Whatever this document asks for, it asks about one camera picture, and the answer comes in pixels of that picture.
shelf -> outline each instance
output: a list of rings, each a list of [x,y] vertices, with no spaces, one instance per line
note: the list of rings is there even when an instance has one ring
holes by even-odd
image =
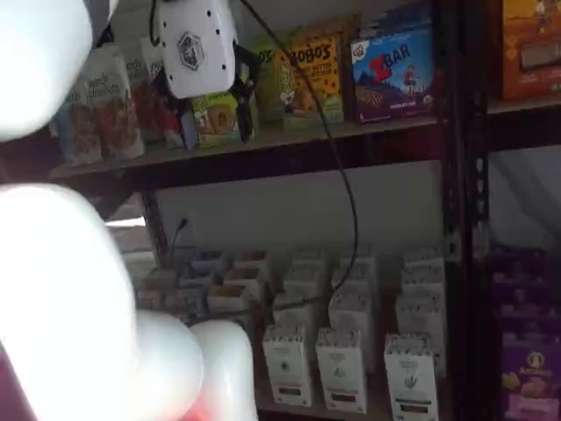
[[[436,119],[432,117],[405,118],[400,120],[388,120],[369,125],[357,125],[354,123],[342,123],[331,125],[330,128],[335,139],[350,138],[370,133],[391,132],[408,129],[410,127],[420,127],[434,125]],[[327,139],[323,128],[318,127],[311,130],[300,130],[285,132],[281,127],[270,126],[261,129],[257,138],[247,144],[232,143],[225,146],[200,148],[191,151],[187,150],[162,150],[147,153],[133,160],[128,161],[101,161],[91,165],[81,167],[70,167],[61,165],[49,174],[49,179],[57,180],[77,175],[91,173],[116,171],[120,169],[145,167],[151,165],[165,164],[169,162],[187,161],[196,158],[205,158],[214,155],[229,153],[242,153],[260,149],[273,148],[278,146],[297,145],[308,143],[315,140]]]

black cable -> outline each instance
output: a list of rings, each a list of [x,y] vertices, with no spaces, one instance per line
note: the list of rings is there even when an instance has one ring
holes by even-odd
[[[296,69],[296,72],[298,73],[298,75],[305,81],[306,87],[308,88],[310,94],[312,95],[312,98],[314,98],[314,103],[316,104],[317,113],[319,114],[319,117],[322,120],[322,125],[323,125],[323,129],[325,130],[325,135],[327,136],[327,139],[330,142],[331,149],[333,151],[333,155],[335,156],[335,160],[337,162],[337,169],[339,170],[339,174],[341,174],[341,178],[343,179],[344,188],[345,188],[347,196],[349,198],[349,204],[351,206],[351,212],[352,212],[353,242],[352,242],[351,262],[350,262],[349,267],[347,268],[346,272],[344,273],[343,277],[341,278],[341,280],[333,288],[332,293],[336,293],[338,290],[341,289],[341,287],[343,287],[344,283],[348,279],[349,274],[351,273],[352,268],[354,267],[355,261],[357,259],[357,251],[358,251],[358,248],[359,248],[359,216],[358,216],[358,213],[357,213],[357,205],[355,203],[354,195],[352,193],[351,184],[349,183],[349,178],[347,177],[346,171],[344,169],[343,162],[341,161],[341,157],[339,156],[339,152],[337,150],[337,143],[333,139],[333,136],[331,134],[331,130],[329,128],[329,124],[327,122],[327,118],[325,117],[325,114],[323,113],[322,104],[321,104],[319,98],[317,97],[317,94],[314,91],[314,88],[312,87],[312,84],[309,81],[309,78],[306,76],[306,74],[304,73],[304,71],[302,70],[300,65],[298,64],[298,61],[295,59],[295,57],[293,57],[288,52],[287,48],[284,46],[284,44],[281,42],[281,40],[274,34],[274,32],[269,27],[269,25],[266,24],[266,22],[258,14],[258,12],[256,12],[253,9],[253,7],[247,2],[247,0],[239,0],[239,1],[241,2],[242,5],[244,5],[244,7],[247,9],[247,11],[249,11],[249,13],[255,18],[257,23],[259,23],[261,25],[263,30],[273,40],[273,42],[276,44],[276,46],[288,57],[288,59],[290,60],[290,64]],[[307,305],[307,304],[310,304],[310,303],[316,303],[316,302],[321,302],[321,301],[329,301],[332,293],[330,291],[325,291],[324,293],[322,293],[319,296],[312,296],[312,297],[306,298],[303,301],[300,301],[298,303],[291,303],[291,304],[286,304],[286,305],[274,306],[271,310],[289,310],[289,309],[302,307],[303,305]],[[193,324],[196,324],[196,323],[201,323],[203,321],[207,321],[207,320],[211,320],[211,319],[215,319],[215,318],[233,318],[233,317],[236,317],[236,316],[243,316],[245,314],[262,313],[262,312],[263,312],[263,308],[255,307],[255,308],[252,308],[252,309],[241,310],[241,311],[213,313],[213,314],[208,315],[205,318],[193,319],[193,320],[189,321],[189,324],[193,325]]]
[[[153,46],[157,46],[160,43],[160,37],[154,38],[154,17],[156,15],[156,1],[152,0],[152,5],[150,6],[150,42],[152,42]]]

product display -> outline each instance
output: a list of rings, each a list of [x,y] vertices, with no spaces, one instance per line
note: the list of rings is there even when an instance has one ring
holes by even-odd
[[[64,160],[70,165],[100,161],[101,133],[89,101],[88,87],[80,75],[51,124],[58,137]]]
[[[239,285],[215,285],[207,295],[209,310],[213,313],[242,311],[250,308],[248,293]],[[231,318],[242,326],[250,337],[253,337],[253,319],[250,314],[243,314]]]
[[[434,104],[435,65],[430,6],[412,18],[404,6],[384,15],[371,38],[352,43],[352,74],[361,123],[430,112]]]
[[[446,344],[440,296],[404,295],[395,301],[400,334],[425,334],[430,338],[437,376],[446,376]]]
[[[198,271],[213,270],[224,278],[231,268],[232,258],[227,252],[220,250],[197,250],[191,261],[191,267]]]
[[[116,45],[92,50],[83,75],[102,141],[110,156],[135,158],[145,151],[123,55]]]
[[[366,379],[359,330],[322,328],[317,361],[329,410],[366,413]]]
[[[370,294],[358,294],[344,287],[333,294],[329,306],[334,329],[358,329],[364,364],[368,373],[376,370],[376,328]]]
[[[276,403],[312,405],[306,328],[303,325],[270,325],[263,338],[263,352]]]
[[[394,419],[438,421],[437,382],[429,341],[387,335],[384,351]]]
[[[224,285],[239,285],[245,287],[252,303],[266,304],[268,284],[263,279],[261,269],[245,268],[230,269],[224,277]]]
[[[561,7],[545,0],[496,0],[492,31],[502,28],[502,94],[518,99],[561,90]]]
[[[152,85],[148,66],[142,56],[140,43],[131,41],[119,44],[123,52],[127,75],[131,85],[132,101],[137,113],[138,128],[147,149],[164,147],[164,135],[158,120],[158,92]]]

cardboard box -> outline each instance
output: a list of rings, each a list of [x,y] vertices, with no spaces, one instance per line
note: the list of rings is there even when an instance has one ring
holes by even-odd
[[[413,27],[352,43],[360,123],[430,112],[435,97],[431,27]]]
[[[344,120],[339,51],[337,37],[313,39],[293,45],[289,50],[308,76],[329,123]],[[305,129],[320,125],[316,103],[289,58],[277,51],[274,62],[280,99],[284,103],[285,128]]]
[[[261,269],[230,269],[224,277],[224,285],[240,285],[247,289],[250,302],[265,305],[268,285]]]
[[[506,99],[561,91],[561,5],[502,2],[502,94]]]
[[[263,352],[276,403],[312,405],[306,328],[270,325],[263,338]]]
[[[328,410],[366,414],[366,379],[360,331],[328,327],[317,334],[316,351]]]
[[[376,331],[370,294],[357,294],[343,287],[330,300],[329,317],[335,329],[358,329],[364,364],[368,373],[376,370]]]
[[[418,335],[387,335],[384,352],[394,419],[438,421],[430,343]]]
[[[440,296],[401,294],[395,301],[400,334],[424,334],[430,338],[436,372],[446,377],[446,339]]]

grocery product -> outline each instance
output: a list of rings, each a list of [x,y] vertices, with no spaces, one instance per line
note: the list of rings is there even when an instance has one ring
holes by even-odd
[[[102,159],[101,134],[83,76],[78,76],[54,117],[53,128],[64,159],[70,165],[91,164]]]
[[[446,338],[442,298],[437,295],[401,294],[395,301],[397,324],[401,334],[424,334],[430,338],[435,370],[446,377]]]
[[[394,419],[438,421],[430,341],[419,335],[387,335],[384,360]]]
[[[276,403],[312,405],[308,344],[303,325],[269,325],[263,338],[263,352]]]
[[[309,78],[323,113],[330,123],[344,120],[340,82],[340,45],[338,38],[310,39],[294,44],[288,51]],[[274,57],[280,99],[284,103],[286,129],[302,129],[319,125],[321,120],[306,82],[291,66],[283,52]]]
[[[497,2],[491,3],[497,4],[498,12],[501,3]],[[501,32],[503,97],[517,99],[561,91],[559,2],[502,0],[502,13],[497,16],[497,12],[492,13],[496,19],[492,31]]]
[[[142,38],[140,40],[140,47],[142,49],[142,56],[148,68],[150,81],[153,82],[158,73],[164,67],[164,61],[161,49],[153,46],[149,38]],[[181,125],[175,114],[166,106],[163,98],[158,95],[157,101],[154,104],[155,115],[158,119],[158,125],[163,132],[166,146],[168,148],[183,147],[181,139]]]
[[[356,329],[322,328],[317,334],[317,361],[329,410],[366,413],[360,336]]]
[[[241,79],[245,82],[248,70],[242,67]],[[199,147],[220,146],[231,142],[247,142],[255,138],[258,112],[255,95],[250,99],[253,131],[242,139],[238,124],[238,101],[230,92],[199,96],[191,100],[195,113]]]
[[[376,370],[376,331],[370,294],[345,287],[334,293],[329,306],[330,325],[335,329],[358,329],[363,361],[368,373]]]
[[[139,42],[119,44],[123,52],[127,75],[131,85],[132,101],[137,112],[138,128],[149,149],[164,147],[164,137],[157,114],[158,92],[151,84],[148,66],[142,56]]]
[[[359,122],[432,110],[435,65],[430,26],[359,39],[351,49]]]
[[[135,158],[145,151],[123,55],[116,45],[92,50],[83,70],[103,143],[112,157]]]

